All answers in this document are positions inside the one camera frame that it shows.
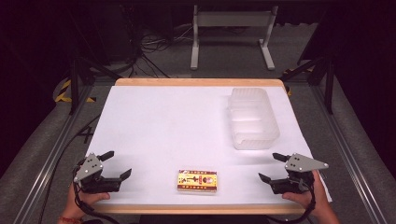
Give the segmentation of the person's right hand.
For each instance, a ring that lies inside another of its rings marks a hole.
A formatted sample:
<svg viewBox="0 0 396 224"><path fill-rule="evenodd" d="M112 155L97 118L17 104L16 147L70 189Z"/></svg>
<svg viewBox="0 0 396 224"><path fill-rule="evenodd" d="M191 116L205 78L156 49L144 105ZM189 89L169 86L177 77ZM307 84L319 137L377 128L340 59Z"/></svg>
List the person's right hand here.
<svg viewBox="0 0 396 224"><path fill-rule="evenodd" d="M310 192L302 194L286 192L282 194L282 198L295 202L303 208L307 208L311 203L311 200L315 199L315 209L311 214L316 218L318 224L341 224L339 218L334 213L330 203L328 202L327 194L318 171L313 171L312 174L315 179L313 184L315 196L312 196Z"/></svg>

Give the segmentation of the aluminium rail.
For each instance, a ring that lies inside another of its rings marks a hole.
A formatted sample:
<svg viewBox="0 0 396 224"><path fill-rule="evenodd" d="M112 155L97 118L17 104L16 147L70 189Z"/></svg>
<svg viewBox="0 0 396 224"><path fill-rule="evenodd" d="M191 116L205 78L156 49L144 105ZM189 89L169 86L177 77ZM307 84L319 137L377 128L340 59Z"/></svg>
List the aluminium rail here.
<svg viewBox="0 0 396 224"><path fill-rule="evenodd" d="M27 224L43 192L50 188L49 182L50 179L54 177L56 164L66 149L67 138L71 134L73 125L86 99L89 97L91 90L91 86L82 87L80 94L77 95L77 100L73 101L70 104L70 108L65 112L65 118L61 124L61 129L57 132L56 139L51 145L49 153L45 155L45 160L42 163L38 161L35 163L39 168L39 171L35 175L35 182L29 188L29 192L24 198L23 204L18 214L13 219L12 224Z"/></svg>
<svg viewBox="0 0 396 224"><path fill-rule="evenodd" d="M319 87L312 87L311 91L315 96L322 113L324 114L330 129L332 130L332 134L335 137L337 142L338 151L341 155L341 158L348 170L348 173L352 179L352 182L360 195L361 201L368 212L368 215L373 224L389 224L379 207L373 192L371 191L365 176L363 175L361 168L357 164L350 147L347 143L347 140L342 134L342 131L334 118L333 115L328 111L325 103L324 103L324 94L321 92Z"/></svg>

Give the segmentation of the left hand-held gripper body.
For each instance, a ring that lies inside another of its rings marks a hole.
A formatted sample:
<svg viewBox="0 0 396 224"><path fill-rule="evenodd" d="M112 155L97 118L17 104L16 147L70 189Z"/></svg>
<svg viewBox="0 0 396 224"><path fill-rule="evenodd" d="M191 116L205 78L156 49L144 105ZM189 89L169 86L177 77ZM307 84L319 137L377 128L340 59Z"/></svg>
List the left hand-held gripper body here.
<svg viewBox="0 0 396 224"><path fill-rule="evenodd" d="M85 193L118 192L120 178L105 178L102 176L104 166L97 159L99 155L90 153L78 164L73 182Z"/></svg>

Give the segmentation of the white paper sheet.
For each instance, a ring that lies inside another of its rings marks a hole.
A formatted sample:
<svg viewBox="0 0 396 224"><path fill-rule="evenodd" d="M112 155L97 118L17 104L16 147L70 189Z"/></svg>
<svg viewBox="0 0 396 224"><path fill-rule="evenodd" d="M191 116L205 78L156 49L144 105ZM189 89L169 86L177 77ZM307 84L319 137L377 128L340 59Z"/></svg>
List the white paper sheet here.
<svg viewBox="0 0 396 224"><path fill-rule="evenodd" d="M280 87L267 91L280 136L269 149L233 146L228 101L233 87L134 87L110 90L89 150L114 151L104 176L131 169L112 205L282 204L258 173L286 177L273 153L309 156L289 97ZM179 170L218 174L216 192L177 189Z"/></svg>

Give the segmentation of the translucent plastic container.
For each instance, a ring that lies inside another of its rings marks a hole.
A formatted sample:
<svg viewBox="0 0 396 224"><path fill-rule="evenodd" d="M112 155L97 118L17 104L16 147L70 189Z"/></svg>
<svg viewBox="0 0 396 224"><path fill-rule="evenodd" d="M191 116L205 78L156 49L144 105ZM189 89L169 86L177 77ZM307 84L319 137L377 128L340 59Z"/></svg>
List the translucent plastic container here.
<svg viewBox="0 0 396 224"><path fill-rule="evenodd" d="M234 88L228 101L233 146L239 150L269 149L280 136L267 91Z"/></svg>

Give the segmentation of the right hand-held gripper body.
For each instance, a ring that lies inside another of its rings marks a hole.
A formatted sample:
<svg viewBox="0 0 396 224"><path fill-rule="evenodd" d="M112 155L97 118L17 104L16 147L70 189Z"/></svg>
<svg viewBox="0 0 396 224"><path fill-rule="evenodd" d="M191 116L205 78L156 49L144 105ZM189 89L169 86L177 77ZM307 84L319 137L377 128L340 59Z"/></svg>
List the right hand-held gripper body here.
<svg viewBox="0 0 396 224"><path fill-rule="evenodd" d="M272 180L270 184L274 194L285 192L304 193L313 187L315 170L328 169L329 164L323 161L306 157L302 154L293 153L285 163L285 170L288 177L284 179Z"/></svg>

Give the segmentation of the yellow and black hazard tape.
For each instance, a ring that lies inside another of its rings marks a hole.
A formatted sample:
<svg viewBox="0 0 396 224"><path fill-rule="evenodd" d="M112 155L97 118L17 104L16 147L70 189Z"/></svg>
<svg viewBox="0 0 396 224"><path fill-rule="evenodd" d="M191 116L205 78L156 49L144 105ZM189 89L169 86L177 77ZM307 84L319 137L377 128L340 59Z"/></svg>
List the yellow and black hazard tape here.
<svg viewBox="0 0 396 224"><path fill-rule="evenodd" d="M71 87L71 80L69 78L67 78L64 81L64 84L61 86L59 93L55 97L54 101L56 103L59 103L59 102L71 103L72 98L66 95L68 93L68 90L70 87Z"/></svg>

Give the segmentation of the yellow and red box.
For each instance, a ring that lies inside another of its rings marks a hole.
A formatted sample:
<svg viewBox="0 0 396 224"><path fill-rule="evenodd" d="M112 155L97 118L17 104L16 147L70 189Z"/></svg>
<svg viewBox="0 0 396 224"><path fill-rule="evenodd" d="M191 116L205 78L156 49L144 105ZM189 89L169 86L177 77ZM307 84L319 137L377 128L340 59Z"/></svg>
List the yellow and red box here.
<svg viewBox="0 0 396 224"><path fill-rule="evenodd" d="M216 192L218 190L218 174L211 171L179 170L177 175L177 189Z"/></svg>

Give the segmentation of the black metal stand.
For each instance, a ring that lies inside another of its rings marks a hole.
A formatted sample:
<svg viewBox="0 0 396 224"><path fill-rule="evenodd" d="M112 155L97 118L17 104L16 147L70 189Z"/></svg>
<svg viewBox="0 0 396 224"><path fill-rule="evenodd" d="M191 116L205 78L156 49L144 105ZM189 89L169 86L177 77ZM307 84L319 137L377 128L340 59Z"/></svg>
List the black metal stand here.
<svg viewBox="0 0 396 224"><path fill-rule="evenodd" d="M94 73L91 70L91 67L98 70L106 77L110 77L114 80L118 80L120 78L120 75L110 71L99 63L95 63L84 57L76 57L71 63L70 80L72 105L70 109L70 115L73 115L77 111L78 106L83 101L81 95L79 94L78 83L81 81L84 86L91 86L95 81Z"/></svg>
<svg viewBox="0 0 396 224"><path fill-rule="evenodd" d="M279 79L283 82L296 77L308 68L312 68L311 74L307 78L307 82L310 86L317 86L323 78L325 80L325 91L324 91L324 105L329 114L332 112L332 89L333 89L333 64L331 57L318 57L311 60L303 65L298 66L292 71L282 75Z"/></svg>

